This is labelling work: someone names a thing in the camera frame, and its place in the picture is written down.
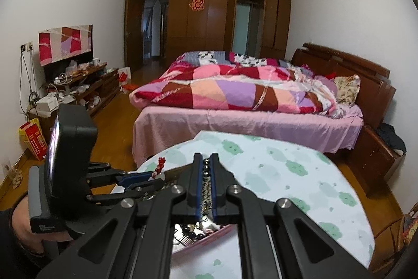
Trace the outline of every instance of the white tablecloth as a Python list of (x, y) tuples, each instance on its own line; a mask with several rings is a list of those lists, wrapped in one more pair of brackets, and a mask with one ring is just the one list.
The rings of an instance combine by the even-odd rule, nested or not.
[[(375, 242), (366, 214), (354, 189), (322, 153), (288, 142), (202, 131), (193, 140), (158, 153), (138, 172), (154, 170), (159, 157), (166, 158), (164, 170), (192, 163), (195, 152), (204, 158), (218, 153), (225, 168), (260, 198), (273, 202), (290, 198), (361, 264), (369, 266)], [(241, 278), (236, 230), (192, 256), (173, 261), (170, 278)]]

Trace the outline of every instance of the person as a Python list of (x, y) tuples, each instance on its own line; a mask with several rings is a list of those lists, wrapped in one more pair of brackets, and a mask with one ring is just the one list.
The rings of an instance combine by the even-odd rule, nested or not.
[(12, 208), (0, 211), (0, 278), (33, 279), (50, 260), (42, 240), (71, 241), (67, 232), (34, 234), (25, 193)]

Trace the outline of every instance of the pink bed sheet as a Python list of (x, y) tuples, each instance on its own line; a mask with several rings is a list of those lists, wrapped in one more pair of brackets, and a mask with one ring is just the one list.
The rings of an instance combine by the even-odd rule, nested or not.
[(256, 135), (335, 153), (354, 148), (362, 126), (361, 117), (350, 115), (331, 119), (314, 114), (148, 106), (135, 121), (132, 153), (140, 166), (147, 157), (191, 140), (202, 130)]

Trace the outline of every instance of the orange bag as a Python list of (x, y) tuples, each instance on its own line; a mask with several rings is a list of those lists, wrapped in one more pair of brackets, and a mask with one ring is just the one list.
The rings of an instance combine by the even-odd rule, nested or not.
[(19, 128), (19, 134), (23, 137), (32, 154), (42, 161), (47, 154), (47, 143), (42, 135), (39, 119), (31, 119)]

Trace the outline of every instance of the bolt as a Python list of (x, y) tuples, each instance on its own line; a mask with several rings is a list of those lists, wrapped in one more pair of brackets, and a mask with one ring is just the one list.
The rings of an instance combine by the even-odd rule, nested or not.
[(182, 186), (180, 186), (179, 184), (175, 184), (174, 186), (171, 187), (171, 191), (174, 194), (181, 194), (184, 191), (184, 188)]
[(233, 185), (228, 187), (228, 192), (231, 193), (231, 194), (239, 194), (239, 193), (242, 192), (242, 188), (238, 184), (233, 184)]
[(277, 201), (277, 205), (280, 208), (289, 208), (292, 205), (292, 202), (289, 199), (282, 198)]
[(132, 200), (132, 199), (130, 199), (130, 198), (128, 198), (128, 199), (123, 199), (123, 200), (120, 202), (120, 205), (121, 205), (123, 208), (132, 208), (134, 204), (135, 204), (135, 201), (133, 201), (133, 200)]

